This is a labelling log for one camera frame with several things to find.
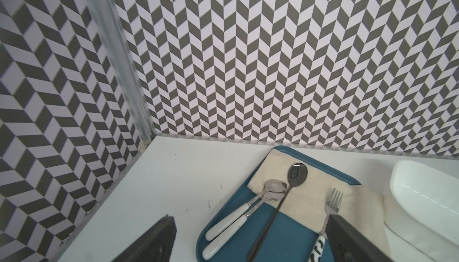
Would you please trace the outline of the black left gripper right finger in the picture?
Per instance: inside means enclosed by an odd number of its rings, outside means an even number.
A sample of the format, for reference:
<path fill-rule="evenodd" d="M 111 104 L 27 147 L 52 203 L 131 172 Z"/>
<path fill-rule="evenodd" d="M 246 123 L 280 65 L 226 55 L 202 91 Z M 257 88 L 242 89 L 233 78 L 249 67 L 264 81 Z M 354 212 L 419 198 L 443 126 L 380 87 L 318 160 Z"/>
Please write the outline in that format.
<path fill-rule="evenodd" d="M 326 235 L 335 262 L 392 262 L 340 215 L 330 215 Z"/>

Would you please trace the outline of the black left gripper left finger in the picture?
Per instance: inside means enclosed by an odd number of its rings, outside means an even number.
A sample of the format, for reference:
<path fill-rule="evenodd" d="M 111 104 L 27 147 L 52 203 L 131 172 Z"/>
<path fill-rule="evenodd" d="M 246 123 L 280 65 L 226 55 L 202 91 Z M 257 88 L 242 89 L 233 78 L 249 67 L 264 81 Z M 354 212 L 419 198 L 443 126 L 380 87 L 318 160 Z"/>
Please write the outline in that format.
<path fill-rule="evenodd" d="M 166 215 L 113 259 L 113 262 L 169 262 L 176 233 L 174 217 Z"/>

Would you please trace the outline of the white storage box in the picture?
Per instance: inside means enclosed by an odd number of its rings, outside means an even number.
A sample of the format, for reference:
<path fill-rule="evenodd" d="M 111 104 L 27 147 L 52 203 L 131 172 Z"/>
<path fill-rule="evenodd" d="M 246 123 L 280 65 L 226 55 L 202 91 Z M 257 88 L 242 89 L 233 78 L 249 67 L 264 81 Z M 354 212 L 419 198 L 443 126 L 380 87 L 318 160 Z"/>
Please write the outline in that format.
<path fill-rule="evenodd" d="M 436 262 L 459 259 L 459 181 L 412 160 L 398 161 L 383 191 L 384 222 Z"/>

